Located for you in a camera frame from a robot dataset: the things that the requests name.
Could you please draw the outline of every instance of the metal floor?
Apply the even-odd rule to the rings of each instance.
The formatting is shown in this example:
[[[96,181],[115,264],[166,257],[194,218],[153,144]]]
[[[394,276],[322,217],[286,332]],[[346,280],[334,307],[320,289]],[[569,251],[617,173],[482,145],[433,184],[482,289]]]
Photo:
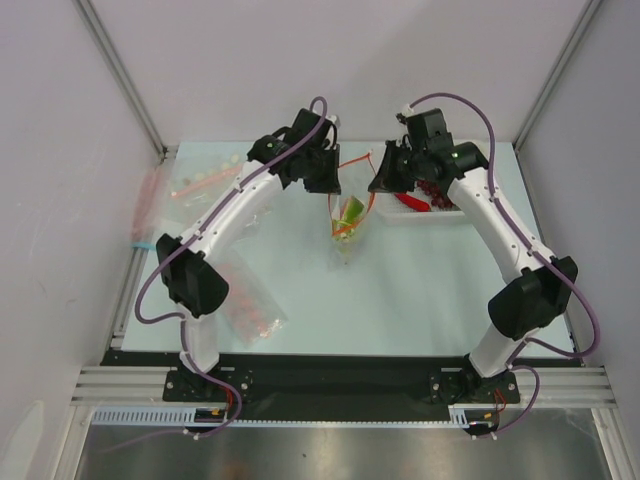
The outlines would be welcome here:
[[[590,410],[537,410],[498,441],[460,430],[230,428],[194,442],[93,426],[76,480],[175,479],[610,479]]]

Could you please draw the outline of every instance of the red pepper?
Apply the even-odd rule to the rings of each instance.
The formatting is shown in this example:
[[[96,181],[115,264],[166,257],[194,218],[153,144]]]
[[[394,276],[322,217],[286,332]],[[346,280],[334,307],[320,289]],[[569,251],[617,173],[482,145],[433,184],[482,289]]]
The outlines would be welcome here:
[[[396,193],[396,198],[404,203],[407,207],[415,210],[416,212],[430,212],[431,207],[427,202],[423,202],[411,195],[407,195],[406,193]]]

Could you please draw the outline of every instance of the gray floor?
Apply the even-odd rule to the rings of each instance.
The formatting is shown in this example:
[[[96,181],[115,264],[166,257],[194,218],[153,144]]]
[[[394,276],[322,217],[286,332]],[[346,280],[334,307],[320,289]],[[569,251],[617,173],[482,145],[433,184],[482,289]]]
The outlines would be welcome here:
[[[611,478],[588,410],[534,411],[498,441],[444,429],[231,428],[104,452],[151,431],[92,427],[76,480]]]

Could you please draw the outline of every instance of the table top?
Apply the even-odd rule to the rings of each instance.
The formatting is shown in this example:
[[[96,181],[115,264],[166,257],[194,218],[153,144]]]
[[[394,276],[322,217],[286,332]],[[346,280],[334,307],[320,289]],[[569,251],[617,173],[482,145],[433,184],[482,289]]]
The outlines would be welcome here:
[[[342,142],[341,162],[365,154],[381,142]],[[244,158],[250,143],[183,143],[171,172],[171,185],[195,181],[212,165]],[[517,160],[508,143],[498,143],[496,174],[514,209],[537,232]],[[179,234],[191,222],[180,209],[161,202],[157,238]],[[362,245],[347,265],[332,252],[327,197],[293,184],[259,217],[257,233],[234,245],[287,318],[269,338],[244,344],[218,319],[221,352],[341,354],[371,356],[460,356],[471,351],[490,324],[488,301],[504,287],[498,267],[470,224],[387,225],[374,212]],[[158,265],[147,255],[142,282]],[[146,316],[175,310],[156,280],[143,303]],[[563,349],[571,340],[563,317],[538,334]],[[178,322],[145,326],[130,315],[123,350],[179,351]],[[555,357],[537,345],[527,357]]]

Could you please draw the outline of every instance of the white wall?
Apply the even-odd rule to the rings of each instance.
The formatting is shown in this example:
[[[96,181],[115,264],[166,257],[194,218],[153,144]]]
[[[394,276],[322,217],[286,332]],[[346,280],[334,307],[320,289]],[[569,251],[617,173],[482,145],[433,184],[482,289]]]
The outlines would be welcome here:
[[[603,363],[640,445],[640,3],[604,2],[521,152],[543,231],[580,268],[602,320]],[[584,312],[570,315],[590,341]]]
[[[160,134],[253,140],[318,94],[343,139],[395,135],[438,90],[486,109],[513,140],[585,0],[94,0]],[[447,106],[462,138],[482,123]]]
[[[0,461],[45,402],[42,480],[79,368],[101,355],[154,153],[71,1],[0,2]]]

